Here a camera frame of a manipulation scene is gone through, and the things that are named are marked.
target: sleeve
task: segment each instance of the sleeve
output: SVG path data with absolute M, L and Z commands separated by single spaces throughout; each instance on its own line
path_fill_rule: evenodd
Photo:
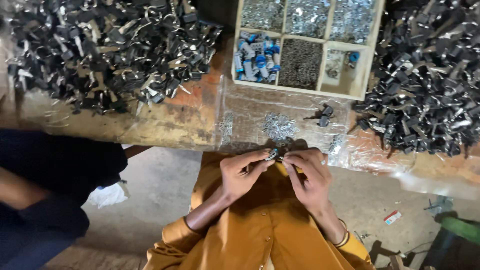
M 341 247 L 337 247 L 337 250 L 355 270 L 375 269 L 367 249 L 352 233 L 348 233 L 348 241 Z
M 190 229 L 185 217 L 165 226 L 162 241 L 147 251 L 144 270 L 173 270 L 183 262 L 190 250 L 203 236 Z

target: red and white box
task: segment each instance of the red and white box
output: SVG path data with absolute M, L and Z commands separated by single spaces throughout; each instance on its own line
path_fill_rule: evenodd
M 402 216 L 402 214 L 400 214 L 400 212 L 398 212 L 397 210 L 393 211 L 393 213 L 391 213 L 388 217 L 384 218 L 384 221 L 385 223 L 387 223 L 388 225 L 392 224 L 393 222 L 395 222 L 397 219 L 399 219 L 400 217 Z

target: compartment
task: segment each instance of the compartment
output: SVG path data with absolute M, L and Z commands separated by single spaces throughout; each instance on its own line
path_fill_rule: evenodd
M 276 80 L 278 78 L 278 72 L 276 72 L 276 79 L 273 80 L 272 82 L 270 83 L 267 83 L 265 81 L 263 82 L 252 82 L 252 81 L 244 81 L 244 80 L 238 80 L 239 78 L 239 74 L 244 74 L 244 72 L 237 72 L 236 71 L 236 65 L 235 65 L 235 53 L 237 51 L 239 51 L 239 48 L 238 48 L 238 40 L 240 38 L 240 32 L 241 31 L 246 31 L 250 34 L 260 34 L 262 32 L 265 32 L 272 40 L 279 40 L 280 43 L 281 43 L 281 34 L 279 33 L 275 33 L 275 32 L 270 32 L 270 31 L 262 31 L 262 30 L 256 30 L 256 29 L 249 29 L 249 28 L 237 28 L 236 31 L 235 31 L 235 45 L 234 45 L 234 48 L 233 48 L 233 61 L 232 61 L 232 69 L 231 69 L 231 72 L 232 72 L 232 79 L 234 80 L 235 83 L 238 83 L 238 84 L 245 84 L 245 85 L 250 85 L 250 86 L 263 86 L 263 87 L 269 87 L 269 86 L 272 86 L 274 87 L 275 86 L 275 83 L 276 83 Z
M 241 15 L 237 27 L 281 33 L 285 0 L 243 0 L 239 2 L 238 12 Z
M 329 40 L 366 45 L 378 34 L 383 0 L 336 0 Z
M 330 0 L 287 0 L 285 34 L 323 38 Z
M 363 100 L 372 64 L 373 50 L 367 46 L 328 42 L 322 76 L 321 92 L 331 96 Z M 358 59 L 349 64 L 350 54 L 355 52 Z
M 320 77 L 323 46 L 321 40 L 285 36 L 277 85 L 315 91 Z

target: green object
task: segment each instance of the green object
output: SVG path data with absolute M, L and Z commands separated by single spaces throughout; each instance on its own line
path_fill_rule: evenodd
M 470 242 L 480 245 L 480 227 L 478 226 L 468 224 L 456 218 L 446 217 L 442 220 L 442 227 Z

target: person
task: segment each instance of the person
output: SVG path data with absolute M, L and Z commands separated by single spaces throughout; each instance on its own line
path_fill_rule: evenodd
M 328 156 L 204 153 L 191 211 L 168 224 L 144 270 L 373 270 L 328 200 Z
M 0 270 L 39 269 L 84 236 L 80 206 L 126 166 L 119 144 L 0 129 Z

